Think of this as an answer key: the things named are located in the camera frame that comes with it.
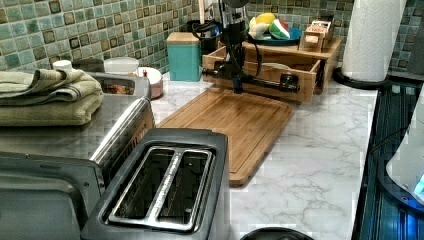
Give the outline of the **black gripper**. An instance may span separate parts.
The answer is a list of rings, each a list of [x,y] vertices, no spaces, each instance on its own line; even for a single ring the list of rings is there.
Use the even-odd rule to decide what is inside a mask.
[[[234,88],[242,88],[243,84],[252,84],[265,88],[279,90],[281,92],[297,93],[300,91],[299,78],[293,74],[281,74],[276,82],[261,80],[257,76],[261,72],[262,56],[259,48],[255,45],[257,70],[255,75],[250,75],[243,71],[245,62],[245,47],[243,42],[252,40],[252,37],[246,30],[245,21],[239,23],[227,24],[222,32],[221,40],[223,41],[228,60],[224,61],[225,70],[228,72]],[[215,78],[226,78],[227,75],[223,70],[202,69],[202,75]]]

